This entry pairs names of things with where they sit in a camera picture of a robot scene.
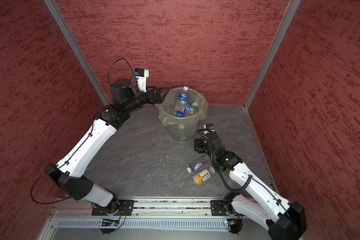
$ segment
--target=white robotic arm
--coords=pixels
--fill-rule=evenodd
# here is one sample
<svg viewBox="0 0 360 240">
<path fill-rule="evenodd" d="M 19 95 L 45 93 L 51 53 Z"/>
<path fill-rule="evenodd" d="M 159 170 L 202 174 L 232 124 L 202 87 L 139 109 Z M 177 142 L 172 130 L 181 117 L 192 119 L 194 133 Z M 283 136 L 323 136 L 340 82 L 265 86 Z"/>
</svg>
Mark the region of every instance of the white robotic arm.
<svg viewBox="0 0 360 240">
<path fill-rule="evenodd" d="M 169 88 L 145 86 L 148 70 L 135 69 L 137 86 L 130 79 L 119 79 L 110 85 L 113 102 L 96 115 L 92 126 L 76 146 L 57 164 L 45 168 L 46 175 L 73 199 L 85 199 L 101 208 L 104 214 L 118 213 L 120 204 L 117 196 L 96 185 L 83 174 L 88 164 L 101 146 L 122 126 L 131 112 L 142 108 L 146 103 L 162 103 Z M 195 139 L 195 150 L 207 153 L 212 166 L 220 175 L 225 186 L 234 193 L 246 190 L 255 200 L 240 194 L 225 197 L 225 210 L 228 214 L 245 215 L 268 230 L 273 240 L 298 240 L 306 230 L 304 208 L 298 203 L 291 204 L 287 199 L 265 185 L 236 154 L 226 151 L 212 124 L 197 132 L 203 137 Z M 222 173 L 242 187 L 231 189 Z"/>
<path fill-rule="evenodd" d="M 226 151 L 213 124 L 206 124 L 197 131 L 202 138 L 195 139 L 195 151 L 207 153 L 212 166 L 232 193 L 225 197 L 221 206 L 227 214 L 241 214 L 252 219 L 268 230 L 273 240 L 298 240 L 305 232 L 306 219 L 304 208 L 298 203 L 291 204 L 288 199 L 269 188 L 248 166 L 231 151 Z M 222 173 L 237 182 L 240 189 L 232 189 Z M 255 202 L 239 194 L 247 191 Z"/>
<path fill-rule="evenodd" d="M 169 91 L 169 88 L 146 86 L 148 70 L 136 68 L 134 75 L 137 86 L 126 78 L 118 79 L 110 85 L 113 102 L 96 115 L 92 126 L 64 158 L 57 164 L 48 164 L 44 169 L 46 175 L 73 199 L 88 200 L 95 207 L 103 207 L 102 212 L 108 215 L 116 214 L 120 209 L 117 196 L 87 179 L 83 175 L 84 171 L 97 151 L 124 124 L 131 112 L 147 103 L 162 103 Z"/>
</svg>

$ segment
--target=bottle cap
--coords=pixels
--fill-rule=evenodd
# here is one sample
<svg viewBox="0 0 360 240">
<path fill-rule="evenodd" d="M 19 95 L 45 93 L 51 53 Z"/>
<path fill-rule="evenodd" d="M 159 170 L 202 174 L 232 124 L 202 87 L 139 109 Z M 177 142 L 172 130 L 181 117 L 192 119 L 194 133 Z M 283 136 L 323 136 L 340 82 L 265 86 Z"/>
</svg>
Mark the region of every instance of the bottle cap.
<svg viewBox="0 0 360 240">
<path fill-rule="evenodd" d="M 210 174 L 214 174 L 215 173 L 215 169 L 213 167 L 209 167 L 208 170 L 210 171 Z"/>
</svg>

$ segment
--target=yellow bottle label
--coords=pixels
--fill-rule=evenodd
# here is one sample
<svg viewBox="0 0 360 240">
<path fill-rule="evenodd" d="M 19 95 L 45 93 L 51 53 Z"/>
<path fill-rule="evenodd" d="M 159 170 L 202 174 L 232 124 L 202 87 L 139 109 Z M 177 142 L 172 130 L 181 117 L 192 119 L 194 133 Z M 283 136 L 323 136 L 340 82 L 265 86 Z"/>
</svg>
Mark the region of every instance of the yellow bottle label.
<svg viewBox="0 0 360 240">
<path fill-rule="evenodd" d="M 203 183 L 203 180 L 202 180 L 202 178 L 201 178 L 199 175 L 196 175 L 195 178 L 196 178 L 197 183 L 198 183 L 199 185 Z"/>
</svg>

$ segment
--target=trash bin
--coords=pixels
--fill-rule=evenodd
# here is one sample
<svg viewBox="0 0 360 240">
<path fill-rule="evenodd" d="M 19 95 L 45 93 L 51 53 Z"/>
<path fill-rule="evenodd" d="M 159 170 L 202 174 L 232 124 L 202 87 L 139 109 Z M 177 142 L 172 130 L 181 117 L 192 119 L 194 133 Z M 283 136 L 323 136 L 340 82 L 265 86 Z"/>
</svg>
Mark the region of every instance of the trash bin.
<svg viewBox="0 0 360 240">
<path fill-rule="evenodd" d="M 180 118 L 167 113 L 167 108 L 174 108 L 178 95 L 183 87 L 171 89 L 161 104 L 156 104 L 158 118 L 168 131 L 168 134 L 175 140 L 187 141 L 196 133 L 199 120 L 204 120 L 208 110 L 208 102 L 205 97 L 194 89 L 189 88 L 188 103 L 197 103 L 197 113 L 189 117 Z"/>
</svg>

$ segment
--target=plastic bottle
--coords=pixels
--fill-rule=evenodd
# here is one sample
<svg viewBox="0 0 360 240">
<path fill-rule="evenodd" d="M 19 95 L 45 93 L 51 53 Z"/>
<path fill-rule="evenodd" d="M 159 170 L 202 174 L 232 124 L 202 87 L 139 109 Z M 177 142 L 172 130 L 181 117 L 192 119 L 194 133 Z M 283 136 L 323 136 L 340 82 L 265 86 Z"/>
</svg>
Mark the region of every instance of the plastic bottle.
<svg viewBox="0 0 360 240">
<path fill-rule="evenodd" d="M 178 117 L 184 117 L 185 116 L 185 113 L 188 111 L 188 109 L 191 108 L 191 104 L 187 104 L 185 105 L 185 109 L 184 109 L 184 112 L 183 112 L 183 116 L 178 116 Z M 167 108 L 166 109 L 166 112 L 173 115 L 173 116 L 176 116 L 177 115 L 177 111 L 174 109 L 174 108 Z"/>
<path fill-rule="evenodd" d="M 189 98 L 188 87 L 184 86 L 182 91 L 179 93 L 179 97 L 177 99 L 175 110 L 177 111 L 176 116 L 183 117 L 185 106 L 187 105 L 187 101 Z"/>
<path fill-rule="evenodd" d="M 198 157 L 193 162 L 189 164 L 189 166 L 186 168 L 188 173 L 196 172 L 199 170 L 204 164 L 210 161 L 210 158 L 208 155 L 204 155 L 201 157 Z"/>
<path fill-rule="evenodd" d="M 168 114 L 173 115 L 173 116 L 176 116 L 176 113 L 177 113 L 177 111 L 175 109 L 173 109 L 173 108 L 167 108 L 165 111 Z"/>
<path fill-rule="evenodd" d="M 187 109 L 187 111 L 184 114 L 184 117 L 189 117 L 192 116 L 193 114 L 197 113 L 196 109 L 197 109 L 197 103 L 192 103 L 191 107 L 189 109 Z"/>
<path fill-rule="evenodd" d="M 213 169 L 213 167 L 204 169 L 192 177 L 192 184 L 200 185 L 206 180 L 208 180 L 214 174 L 215 174 L 215 170 Z"/>
</svg>

